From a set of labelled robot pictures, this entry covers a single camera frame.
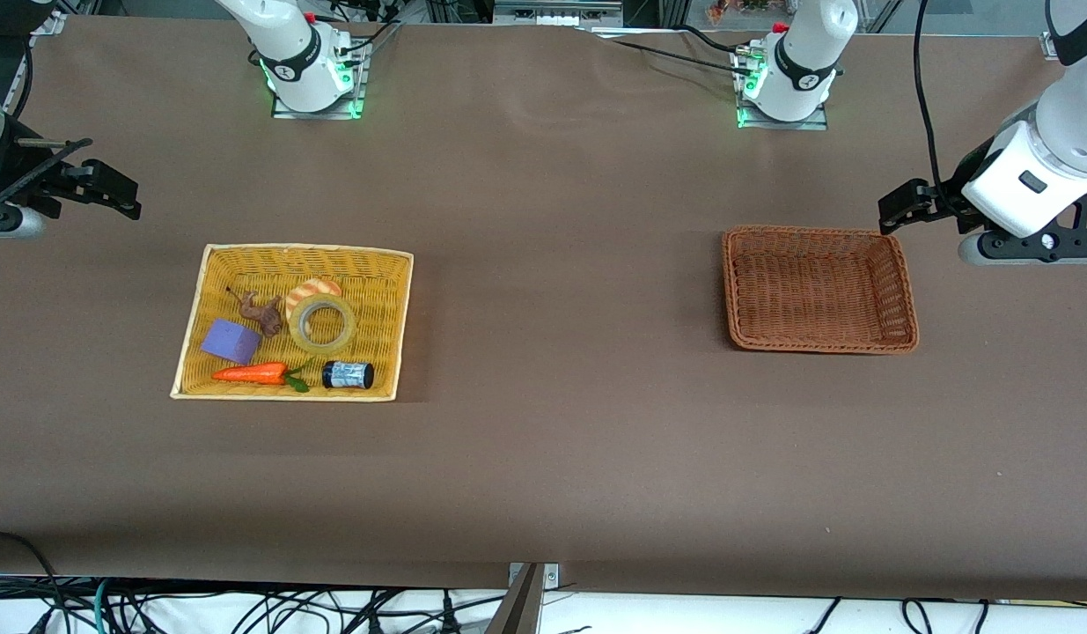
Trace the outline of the yellow clear tape roll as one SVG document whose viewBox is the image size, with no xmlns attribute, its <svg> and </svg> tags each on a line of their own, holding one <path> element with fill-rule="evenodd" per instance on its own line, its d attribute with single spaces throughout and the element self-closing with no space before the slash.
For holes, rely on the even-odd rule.
<svg viewBox="0 0 1087 634">
<path fill-rule="evenodd" d="M 334 310 L 341 316 L 341 330 L 330 341 L 313 341 L 307 333 L 307 324 L 318 310 Z M 304 350 L 310 356 L 332 356 L 343 350 L 350 341 L 353 341 L 357 333 L 357 318 L 354 310 L 341 296 L 334 294 L 315 293 L 310 294 L 307 299 L 293 306 L 292 313 L 286 318 L 287 326 L 290 330 L 290 337 L 298 348 Z"/>
</svg>

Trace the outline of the brown wicker basket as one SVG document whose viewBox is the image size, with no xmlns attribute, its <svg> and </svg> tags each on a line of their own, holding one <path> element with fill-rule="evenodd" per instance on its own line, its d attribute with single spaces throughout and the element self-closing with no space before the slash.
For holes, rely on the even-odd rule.
<svg viewBox="0 0 1087 634">
<path fill-rule="evenodd" d="M 740 348 L 865 356 L 917 348 L 912 284 L 894 236 L 740 225 L 721 247 L 728 330 Z"/>
</svg>

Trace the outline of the purple foam block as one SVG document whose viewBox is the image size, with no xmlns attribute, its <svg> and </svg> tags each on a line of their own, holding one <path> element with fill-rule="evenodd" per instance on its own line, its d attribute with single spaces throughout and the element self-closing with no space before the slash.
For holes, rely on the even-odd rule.
<svg viewBox="0 0 1087 634">
<path fill-rule="evenodd" d="M 236 365 L 250 365 L 261 345 L 261 333 L 217 318 L 209 326 L 200 350 Z"/>
</svg>

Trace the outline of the brown toy animal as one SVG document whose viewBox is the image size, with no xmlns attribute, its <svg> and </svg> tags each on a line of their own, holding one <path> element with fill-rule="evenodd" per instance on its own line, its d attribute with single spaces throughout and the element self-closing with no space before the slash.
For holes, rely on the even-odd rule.
<svg viewBox="0 0 1087 634">
<path fill-rule="evenodd" d="M 261 330 L 262 337 L 273 338 L 282 333 L 284 321 L 278 310 L 282 298 L 276 297 L 265 304 L 259 304 L 257 291 L 235 293 L 230 286 L 225 286 L 225 291 L 237 301 L 239 316 L 254 322 Z"/>
</svg>

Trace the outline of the toy croissant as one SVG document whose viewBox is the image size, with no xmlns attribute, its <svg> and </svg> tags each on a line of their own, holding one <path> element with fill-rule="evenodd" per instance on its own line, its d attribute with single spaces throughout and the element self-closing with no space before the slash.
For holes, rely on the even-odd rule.
<svg viewBox="0 0 1087 634">
<path fill-rule="evenodd" d="M 333 281 L 309 278 L 298 286 L 293 286 L 290 293 L 286 293 L 285 312 L 291 314 L 298 304 L 301 304 L 302 301 L 314 296 L 314 294 L 332 294 L 332 296 L 341 297 L 343 293 L 341 286 L 335 284 Z"/>
</svg>

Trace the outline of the orange toy carrot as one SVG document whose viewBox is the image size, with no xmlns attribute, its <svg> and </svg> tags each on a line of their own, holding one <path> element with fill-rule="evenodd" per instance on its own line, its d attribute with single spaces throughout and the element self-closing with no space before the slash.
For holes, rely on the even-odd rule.
<svg viewBox="0 0 1087 634">
<path fill-rule="evenodd" d="M 310 391 L 307 382 L 300 377 L 301 366 L 290 368 L 283 362 L 266 364 L 229 366 L 214 372 L 212 380 L 230 382 L 230 384 L 254 384 L 261 386 L 286 386 L 293 391 L 304 394 Z"/>
</svg>

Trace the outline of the colourful background items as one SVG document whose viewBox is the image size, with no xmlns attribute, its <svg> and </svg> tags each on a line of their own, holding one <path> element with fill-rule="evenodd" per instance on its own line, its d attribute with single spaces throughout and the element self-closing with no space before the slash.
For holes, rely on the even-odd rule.
<svg viewBox="0 0 1087 634">
<path fill-rule="evenodd" d="M 744 18 L 769 11 L 774 0 L 709 0 L 705 16 L 710 24 L 717 25 L 725 18 Z"/>
</svg>

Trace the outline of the yellow wicker basket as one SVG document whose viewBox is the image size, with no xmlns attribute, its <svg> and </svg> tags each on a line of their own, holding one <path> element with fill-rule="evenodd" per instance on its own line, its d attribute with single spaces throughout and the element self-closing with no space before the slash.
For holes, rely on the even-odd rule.
<svg viewBox="0 0 1087 634">
<path fill-rule="evenodd" d="M 172 388 L 174 400 L 277 402 L 390 402 L 397 397 L 414 258 L 399 250 L 311 244 L 209 245 L 202 253 L 190 318 L 182 341 L 180 362 Z M 285 296 L 309 278 L 333 281 L 354 310 L 357 333 L 343 350 L 332 356 L 310 356 L 293 344 L 285 312 Z M 212 380 L 232 362 L 200 350 L 214 320 L 237 322 L 259 330 L 240 318 L 235 293 L 257 291 L 259 304 L 279 297 L 282 333 L 261 338 L 253 364 L 283 362 L 301 366 L 300 377 L 310 387 L 300 394 L 286 386 L 230 384 Z M 307 324 L 313 341 L 326 343 L 341 330 L 334 310 L 318 310 Z M 364 362 L 375 368 L 370 389 L 326 389 L 322 366 L 330 360 Z"/>
</svg>

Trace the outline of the small black can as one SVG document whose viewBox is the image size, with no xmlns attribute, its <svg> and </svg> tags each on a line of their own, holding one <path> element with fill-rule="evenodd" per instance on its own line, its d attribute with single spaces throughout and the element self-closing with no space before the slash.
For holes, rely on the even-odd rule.
<svg viewBox="0 0 1087 634">
<path fill-rule="evenodd" d="M 374 384 L 374 365 L 364 362 L 327 361 L 321 370 L 322 385 L 326 389 L 354 388 L 366 390 Z"/>
</svg>

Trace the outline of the grey device box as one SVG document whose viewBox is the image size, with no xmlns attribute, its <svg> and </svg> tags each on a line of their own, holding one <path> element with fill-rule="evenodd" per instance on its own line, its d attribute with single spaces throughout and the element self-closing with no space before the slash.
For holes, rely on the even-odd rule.
<svg viewBox="0 0 1087 634">
<path fill-rule="evenodd" d="M 493 0 L 491 24 L 622 28 L 621 0 Z"/>
</svg>

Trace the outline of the dark metal bar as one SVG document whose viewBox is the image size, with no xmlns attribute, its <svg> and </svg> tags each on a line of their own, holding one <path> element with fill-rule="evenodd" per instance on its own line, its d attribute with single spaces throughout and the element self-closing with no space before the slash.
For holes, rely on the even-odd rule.
<svg viewBox="0 0 1087 634">
<path fill-rule="evenodd" d="M 498 609 L 483 634 L 538 634 L 544 593 L 550 574 L 547 564 L 520 564 L 512 574 Z"/>
</svg>

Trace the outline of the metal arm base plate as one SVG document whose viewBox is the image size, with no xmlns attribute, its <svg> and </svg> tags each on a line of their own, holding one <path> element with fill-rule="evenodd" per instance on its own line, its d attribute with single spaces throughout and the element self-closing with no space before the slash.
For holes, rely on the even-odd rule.
<svg viewBox="0 0 1087 634">
<path fill-rule="evenodd" d="M 735 79 L 737 125 L 741 129 L 825 130 L 832 71 L 794 80 L 769 64 L 764 54 L 730 54 L 730 67 L 744 70 Z"/>
<path fill-rule="evenodd" d="M 287 120 L 315 121 L 357 121 L 363 116 L 371 54 L 368 49 L 359 49 L 355 53 L 339 55 L 337 61 L 328 64 L 323 87 L 332 89 L 327 96 L 335 96 L 330 104 L 318 108 L 317 111 L 298 111 L 282 100 L 276 92 L 273 80 L 267 77 L 267 87 L 272 92 L 272 116 Z"/>
</svg>

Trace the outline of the small metal table bracket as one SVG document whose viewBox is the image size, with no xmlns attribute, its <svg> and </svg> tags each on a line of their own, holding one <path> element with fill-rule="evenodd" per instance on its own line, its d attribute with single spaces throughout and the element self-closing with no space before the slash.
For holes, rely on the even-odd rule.
<svg viewBox="0 0 1087 634">
<path fill-rule="evenodd" d="M 512 587 L 516 579 L 518 577 L 520 570 L 524 569 L 526 563 L 516 562 L 511 563 L 510 573 L 508 573 L 508 586 Z M 561 584 L 561 565 L 555 562 L 540 564 L 542 570 L 544 579 L 544 591 L 555 591 L 559 589 Z"/>
</svg>

